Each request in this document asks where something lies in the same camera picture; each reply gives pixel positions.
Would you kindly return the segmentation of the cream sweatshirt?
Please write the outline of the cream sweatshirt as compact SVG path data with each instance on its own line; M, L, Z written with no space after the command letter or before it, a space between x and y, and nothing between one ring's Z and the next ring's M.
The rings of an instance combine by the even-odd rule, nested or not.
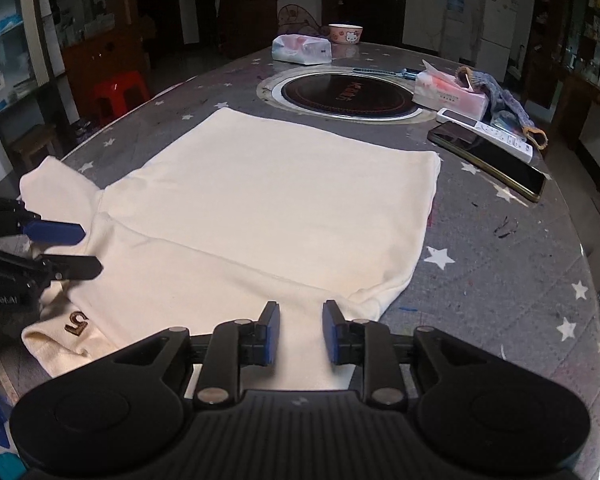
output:
M223 108L106 188L53 158L20 182L26 206L83 226L102 273L55 285L21 334L59 376L172 326L208 334L280 307L269 370L248 388L347 388L322 307L376 321L411 281L440 158Z

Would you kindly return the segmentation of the folding fan decoration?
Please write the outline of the folding fan decoration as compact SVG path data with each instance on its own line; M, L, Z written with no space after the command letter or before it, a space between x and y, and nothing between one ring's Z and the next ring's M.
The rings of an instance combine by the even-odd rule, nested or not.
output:
M286 4L277 14L279 35L321 36L321 25L303 6Z

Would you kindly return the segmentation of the small wooden stool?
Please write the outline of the small wooden stool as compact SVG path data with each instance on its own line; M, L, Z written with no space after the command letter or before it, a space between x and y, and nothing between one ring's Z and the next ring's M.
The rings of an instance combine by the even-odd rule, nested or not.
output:
M10 147L23 163L24 168L32 170L33 157L40 151L56 157L60 151L60 144L54 125L35 125Z

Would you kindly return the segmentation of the red plastic stool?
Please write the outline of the red plastic stool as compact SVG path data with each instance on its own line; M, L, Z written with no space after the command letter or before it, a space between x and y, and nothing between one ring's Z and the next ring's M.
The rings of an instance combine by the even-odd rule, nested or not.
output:
M91 96L102 124L122 117L150 99L145 79L137 70L117 73L95 84Z

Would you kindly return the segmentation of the black smartphone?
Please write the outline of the black smartphone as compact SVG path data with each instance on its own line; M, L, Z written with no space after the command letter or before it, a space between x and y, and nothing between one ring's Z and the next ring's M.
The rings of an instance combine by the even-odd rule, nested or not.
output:
M470 162L527 200L533 203L540 200L546 183L544 174L477 133L454 122L446 122L430 129L427 139Z

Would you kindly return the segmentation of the white power strip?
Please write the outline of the white power strip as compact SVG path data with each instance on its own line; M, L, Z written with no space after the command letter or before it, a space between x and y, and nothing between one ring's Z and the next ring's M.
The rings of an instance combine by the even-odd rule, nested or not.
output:
M481 136L483 139L496 144L507 153L514 155L526 164L530 165L532 162L532 146L515 133L492 127L485 122L480 122L480 120L454 112L454 110L450 110L446 107L437 111L437 121L440 122L440 124L452 122L455 125L464 127L475 133L477 136Z

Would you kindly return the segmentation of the round induction cooktop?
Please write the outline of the round induction cooktop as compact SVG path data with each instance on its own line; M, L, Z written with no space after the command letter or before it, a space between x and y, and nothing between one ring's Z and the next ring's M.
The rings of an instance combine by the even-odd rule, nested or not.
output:
M262 80L258 98L281 110L359 124L408 125L434 119L414 101L414 82L379 70L325 66L283 70Z

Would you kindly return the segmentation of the pink tissue box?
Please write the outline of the pink tissue box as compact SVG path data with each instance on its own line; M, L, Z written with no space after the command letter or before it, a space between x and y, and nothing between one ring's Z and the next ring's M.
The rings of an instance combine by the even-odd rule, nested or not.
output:
M430 110L443 107L481 120L488 108L489 100L484 93L471 84L461 84L455 77L437 70L427 61L422 61L425 69L415 78L413 102Z

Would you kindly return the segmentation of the blue knitted cloth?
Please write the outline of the blue knitted cloth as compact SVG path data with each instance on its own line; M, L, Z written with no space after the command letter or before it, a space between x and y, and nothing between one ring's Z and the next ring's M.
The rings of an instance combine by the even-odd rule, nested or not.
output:
M490 126L521 136L538 151L547 148L546 133L535 125L521 102L502 88L493 76L468 66L460 66L455 77L462 87L482 93L488 98L489 105L484 118Z

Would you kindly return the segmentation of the blue comb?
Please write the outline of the blue comb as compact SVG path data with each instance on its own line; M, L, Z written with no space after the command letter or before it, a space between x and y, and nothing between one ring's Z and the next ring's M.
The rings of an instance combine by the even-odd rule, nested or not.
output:
M407 80L415 80L418 75L417 70L408 70L407 68L402 68L402 70L380 70L379 68L353 67L352 72L356 74L396 77Z

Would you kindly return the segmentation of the soft tissue pack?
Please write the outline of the soft tissue pack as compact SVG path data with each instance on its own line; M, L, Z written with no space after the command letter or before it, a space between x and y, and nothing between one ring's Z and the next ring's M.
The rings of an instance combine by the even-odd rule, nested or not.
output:
M332 44L325 38L306 35L280 35L272 43L272 59L303 66L332 62Z

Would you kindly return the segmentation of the pink cartoon bowl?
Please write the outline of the pink cartoon bowl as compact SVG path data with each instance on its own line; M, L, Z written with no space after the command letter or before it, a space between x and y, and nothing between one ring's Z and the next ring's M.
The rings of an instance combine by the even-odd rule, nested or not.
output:
M347 46L355 46L361 40L363 32L362 26L349 24L329 24L328 39L333 44L346 44Z

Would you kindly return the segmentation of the water dispenser with bottle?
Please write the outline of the water dispenser with bottle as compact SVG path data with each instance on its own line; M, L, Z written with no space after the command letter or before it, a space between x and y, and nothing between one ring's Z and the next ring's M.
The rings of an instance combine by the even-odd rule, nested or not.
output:
M446 0L441 37L441 54L458 62L465 47L465 0Z

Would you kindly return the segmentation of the white refrigerator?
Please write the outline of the white refrigerator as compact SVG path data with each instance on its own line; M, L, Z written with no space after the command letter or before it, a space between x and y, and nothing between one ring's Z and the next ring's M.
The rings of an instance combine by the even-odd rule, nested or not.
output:
M516 0L483 0L481 10L475 68L502 82L514 41L518 3Z

